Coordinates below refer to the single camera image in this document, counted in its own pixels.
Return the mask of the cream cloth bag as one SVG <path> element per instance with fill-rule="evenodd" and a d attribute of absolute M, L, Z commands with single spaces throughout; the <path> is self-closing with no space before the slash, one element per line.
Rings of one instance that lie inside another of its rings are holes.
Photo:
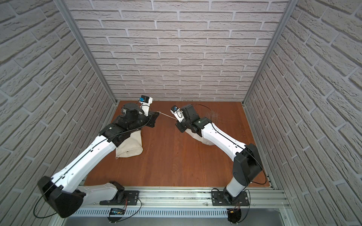
<path fill-rule="evenodd" d="M 185 131 L 187 134 L 189 134 L 193 139 L 201 142 L 202 144 L 208 145 L 208 146 L 214 146 L 215 144 L 204 137 L 199 136 L 197 133 L 193 133 L 190 129 L 186 129 Z"/>
<path fill-rule="evenodd" d="M 129 158 L 142 154 L 141 131 L 133 132 L 119 147 L 116 148 L 116 159 Z"/>

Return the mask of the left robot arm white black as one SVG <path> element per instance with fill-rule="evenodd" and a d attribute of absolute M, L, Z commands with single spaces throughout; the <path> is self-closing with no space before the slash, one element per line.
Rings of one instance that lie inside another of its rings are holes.
<path fill-rule="evenodd" d="M 131 202 L 124 187 L 115 181 L 98 186 L 82 186 L 80 183 L 113 151 L 116 158 L 142 153 L 141 129 L 145 126 L 153 128 L 159 113 L 150 111 L 152 98 L 141 96 L 139 102 L 125 104 L 122 115 L 105 126 L 69 165 L 52 177 L 43 176 L 38 181 L 42 197 L 57 215 L 69 217 L 80 207 L 91 203 L 126 206 Z"/>

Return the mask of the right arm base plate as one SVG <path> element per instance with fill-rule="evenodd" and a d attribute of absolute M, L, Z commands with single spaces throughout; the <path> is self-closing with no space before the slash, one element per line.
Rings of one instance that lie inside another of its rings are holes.
<path fill-rule="evenodd" d="M 213 206 L 249 206 L 249 197 L 246 191 L 242 191 L 238 196 L 232 197 L 227 191 L 213 189 L 211 191 Z"/>

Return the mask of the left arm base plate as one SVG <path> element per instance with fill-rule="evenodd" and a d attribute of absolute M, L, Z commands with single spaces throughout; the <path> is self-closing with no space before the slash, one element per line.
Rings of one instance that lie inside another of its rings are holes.
<path fill-rule="evenodd" d="M 136 206 L 138 202 L 139 191 L 118 191 L 116 196 L 109 201 L 100 201 L 100 205 L 130 205 Z"/>

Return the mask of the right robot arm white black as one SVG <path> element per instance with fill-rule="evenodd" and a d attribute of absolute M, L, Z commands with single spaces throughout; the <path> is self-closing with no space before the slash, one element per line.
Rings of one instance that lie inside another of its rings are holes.
<path fill-rule="evenodd" d="M 182 108 L 173 106 L 176 127 L 195 140 L 209 146 L 217 146 L 233 161 L 232 179 L 224 188 L 223 196 L 227 204 L 236 204 L 240 194 L 263 171 L 262 161 L 255 145 L 239 142 L 219 129 L 212 120 L 200 118 L 193 105 Z"/>

